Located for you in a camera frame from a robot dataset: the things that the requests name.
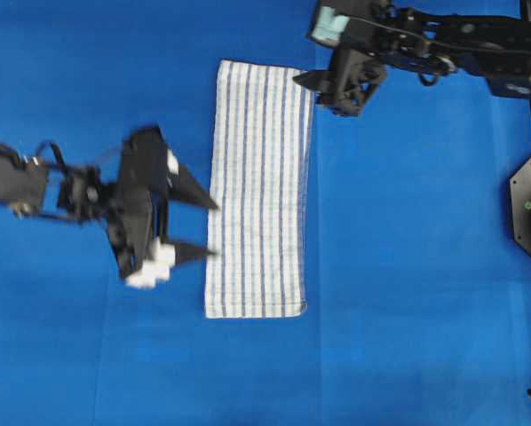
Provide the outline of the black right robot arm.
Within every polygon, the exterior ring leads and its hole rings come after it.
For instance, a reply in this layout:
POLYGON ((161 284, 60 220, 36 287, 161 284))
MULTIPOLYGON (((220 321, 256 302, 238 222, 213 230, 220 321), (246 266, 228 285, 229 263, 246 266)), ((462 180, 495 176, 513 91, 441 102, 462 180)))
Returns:
POLYGON ((332 50, 325 70, 294 76, 333 114, 361 113, 390 67, 425 87, 459 70, 492 95, 531 99, 531 22, 496 15, 435 15, 391 1, 320 1, 308 37, 332 50))

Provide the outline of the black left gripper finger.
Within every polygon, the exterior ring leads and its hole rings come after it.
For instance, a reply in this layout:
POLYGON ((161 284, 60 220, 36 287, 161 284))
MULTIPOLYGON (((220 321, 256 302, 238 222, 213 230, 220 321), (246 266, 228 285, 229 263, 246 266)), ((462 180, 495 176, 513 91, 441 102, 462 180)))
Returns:
POLYGON ((208 191, 182 164, 179 164, 176 170, 170 171, 170 199, 200 209, 218 210, 217 203, 208 191))
POLYGON ((174 249, 174 266, 196 262, 218 254, 217 251, 211 250, 207 247, 197 246, 185 241, 171 241, 170 247, 174 249))

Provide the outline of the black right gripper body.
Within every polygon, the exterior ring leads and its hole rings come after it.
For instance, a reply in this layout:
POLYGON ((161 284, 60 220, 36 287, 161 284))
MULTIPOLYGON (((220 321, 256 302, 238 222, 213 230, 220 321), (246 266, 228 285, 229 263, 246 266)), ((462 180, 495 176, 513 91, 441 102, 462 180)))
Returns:
POLYGON ((308 37, 332 50, 328 91, 316 103, 339 116, 358 116, 387 77, 381 56, 388 49, 386 1, 319 1, 308 37))

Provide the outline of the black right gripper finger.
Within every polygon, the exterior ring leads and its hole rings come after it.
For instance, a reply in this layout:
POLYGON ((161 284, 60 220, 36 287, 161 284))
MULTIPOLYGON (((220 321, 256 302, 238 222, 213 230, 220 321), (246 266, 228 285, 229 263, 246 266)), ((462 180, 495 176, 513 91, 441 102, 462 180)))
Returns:
POLYGON ((330 81, 327 70, 311 70, 295 75, 293 81, 309 91, 328 91, 330 81))

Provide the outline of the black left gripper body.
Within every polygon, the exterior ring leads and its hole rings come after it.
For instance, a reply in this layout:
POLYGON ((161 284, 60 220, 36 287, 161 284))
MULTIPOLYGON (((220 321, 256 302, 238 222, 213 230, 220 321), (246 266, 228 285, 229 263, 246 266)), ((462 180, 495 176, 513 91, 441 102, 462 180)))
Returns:
POLYGON ((158 126, 138 128, 123 141, 106 225, 119 278, 129 287, 155 288, 176 265, 177 250, 165 239, 170 173, 177 170, 158 126))

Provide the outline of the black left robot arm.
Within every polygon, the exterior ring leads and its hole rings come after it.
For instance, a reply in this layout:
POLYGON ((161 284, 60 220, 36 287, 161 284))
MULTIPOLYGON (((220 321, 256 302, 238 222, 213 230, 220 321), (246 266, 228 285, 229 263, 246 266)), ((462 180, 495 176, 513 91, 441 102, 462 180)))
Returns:
POLYGON ((119 277, 132 288, 155 288, 175 267, 215 251, 168 235, 173 201, 213 211, 217 203, 166 143, 157 125, 124 141, 117 179, 103 182, 94 165, 67 164, 59 146, 44 142, 54 159, 22 157, 0 143, 0 206, 16 217, 67 224, 104 223, 119 277))

